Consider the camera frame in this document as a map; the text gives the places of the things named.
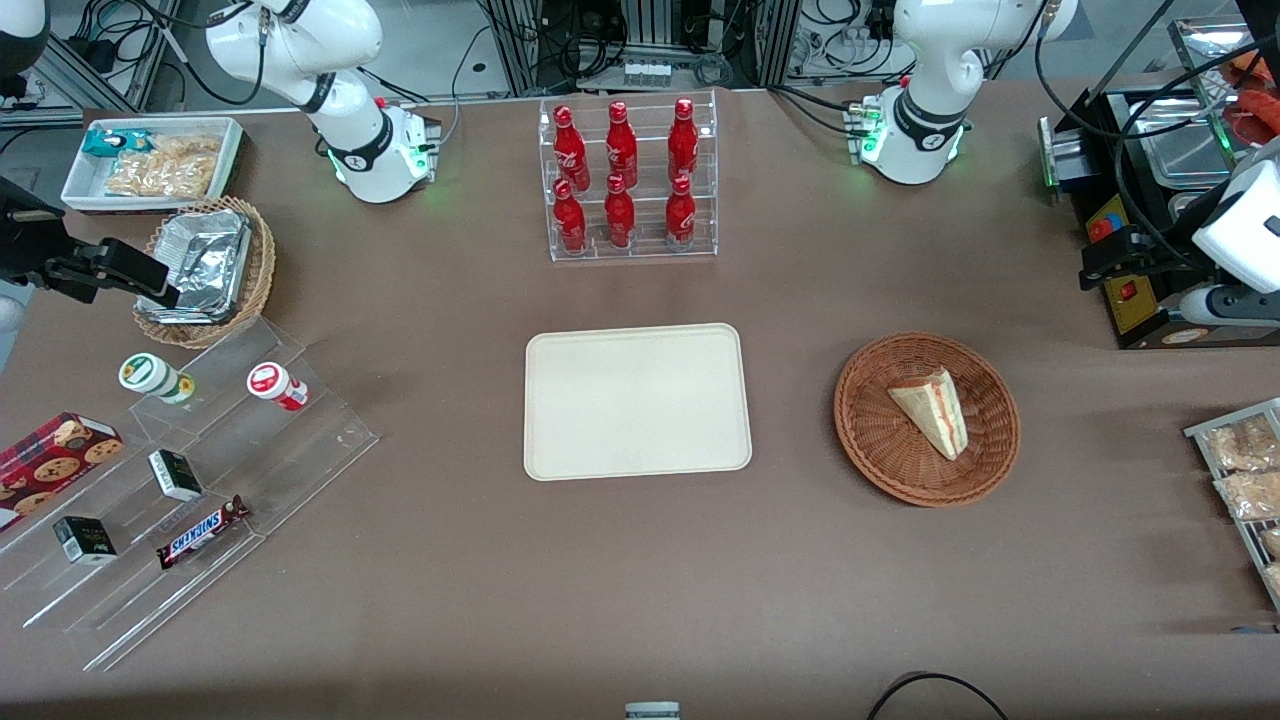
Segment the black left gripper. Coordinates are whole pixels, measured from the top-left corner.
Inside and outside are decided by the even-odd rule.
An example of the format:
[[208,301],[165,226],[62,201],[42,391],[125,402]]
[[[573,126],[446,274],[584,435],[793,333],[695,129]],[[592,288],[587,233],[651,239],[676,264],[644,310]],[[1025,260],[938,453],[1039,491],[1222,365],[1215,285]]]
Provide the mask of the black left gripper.
[[1157,240],[1137,225],[1121,225],[1082,250],[1079,291],[1096,290],[1123,275],[1148,278],[1157,293],[1183,292],[1207,277],[1207,255],[1189,236]]

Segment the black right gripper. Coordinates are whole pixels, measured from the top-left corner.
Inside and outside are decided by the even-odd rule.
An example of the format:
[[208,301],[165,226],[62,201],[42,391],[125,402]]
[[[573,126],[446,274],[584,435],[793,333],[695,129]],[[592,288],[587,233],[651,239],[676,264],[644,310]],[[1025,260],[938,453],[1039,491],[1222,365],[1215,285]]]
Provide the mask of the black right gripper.
[[19,184],[1,178],[1,279],[26,284],[41,272],[50,290],[83,304],[100,290],[119,290],[175,307],[180,291],[168,282],[169,268],[116,238],[68,255],[64,211]]

